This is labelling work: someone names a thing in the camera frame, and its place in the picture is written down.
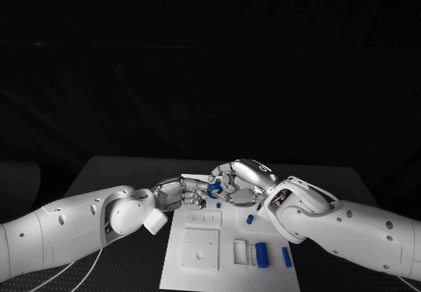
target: dark curtain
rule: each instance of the dark curtain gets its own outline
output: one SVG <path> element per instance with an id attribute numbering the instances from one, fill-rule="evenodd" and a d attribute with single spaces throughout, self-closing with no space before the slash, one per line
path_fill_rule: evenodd
<path id="1" fill-rule="evenodd" d="M 92 155 L 254 158 L 352 167 L 421 220 L 418 1 L 0 14 L 0 158 L 39 163 L 39 205 Z"/>

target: tabletop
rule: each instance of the tabletop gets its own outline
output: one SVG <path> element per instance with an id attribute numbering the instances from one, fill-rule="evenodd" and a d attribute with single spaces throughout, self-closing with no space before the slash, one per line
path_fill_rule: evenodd
<path id="1" fill-rule="evenodd" d="M 226 161 L 94 156 L 66 192 L 75 196 L 114 186 L 150 188 L 164 178 L 182 173 L 211 173 Z M 327 190 L 340 200 L 378 207 L 375 198 L 353 169 L 316 165 L 267 164 L 280 179 L 296 176 Z M 82 291 L 159 291 L 173 214 L 157 235 L 140 228 L 104 248 L 91 274 L 78 288 Z M 329 254 L 306 239 L 290 244 L 301 292 L 307 291 L 412 291 L 405 283 L 385 273 L 358 266 Z M 78 260 L 63 274 L 38 291 L 71 291 L 84 279 L 98 252 Z M 65 266 L 27 273 L 4 281 L 0 292 L 33 289 Z"/>

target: blue object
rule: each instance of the blue object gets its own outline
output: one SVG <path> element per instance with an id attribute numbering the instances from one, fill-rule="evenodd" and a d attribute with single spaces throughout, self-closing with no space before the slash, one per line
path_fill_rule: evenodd
<path id="1" fill-rule="evenodd" d="M 290 268 L 293 265 L 291 265 L 291 259 L 290 259 L 290 254 L 288 254 L 288 249 L 287 248 L 283 248 L 283 257 L 286 259 L 287 267 Z"/>
<path id="2" fill-rule="evenodd" d="M 248 215 L 248 224 L 252 224 L 252 215 Z"/>
<path id="3" fill-rule="evenodd" d="M 268 250 L 265 249 L 265 243 L 260 242 L 255 245 L 257 247 L 257 266 L 260 268 L 270 267 L 270 259 L 268 259 Z"/>
<path id="4" fill-rule="evenodd" d="M 218 193 L 222 192 L 221 180 L 219 180 L 219 179 L 215 181 L 213 184 L 209 185 L 209 187 L 208 187 L 208 191 L 206 191 L 206 192 L 208 192 L 208 196 L 209 196 L 212 199 L 218 199 L 215 196 L 212 196 L 212 191 L 213 191 L 213 190 L 219 190 Z"/>

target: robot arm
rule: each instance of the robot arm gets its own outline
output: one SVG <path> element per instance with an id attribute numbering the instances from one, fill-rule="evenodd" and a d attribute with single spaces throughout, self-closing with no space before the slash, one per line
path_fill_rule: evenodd
<path id="1" fill-rule="evenodd" d="M 61 199 L 0 224 L 0 282 L 79 260 L 141 225 L 154 235 L 167 222 L 163 211 L 182 204 L 206 206 L 208 186 L 180 176 L 151 190 L 113 187 Z"/>
<path id="2" fill-rule="evenodd" d="M 258 215 L 273 222 L 291 243 L 298 244 L 309 237 L 332 255 L 358 265 L 421 280 L 421 222 L 378 208 L 337 201 L 296 177 L 277 180 L 273 171 L 254 160 L 241 159 L 216 167 L 209 182 L 221 174 L 226 185 L 234 183 L 235 176 L 254 185 L 245 198 L 261 202 Z M 221 192 L 219 198 L 241 206 L 236 197 L 245 190 L 236 186 L 228 189 L 234 192 Z M 314 189 L 335 198 L 335 202 L 327 203 Z"/>

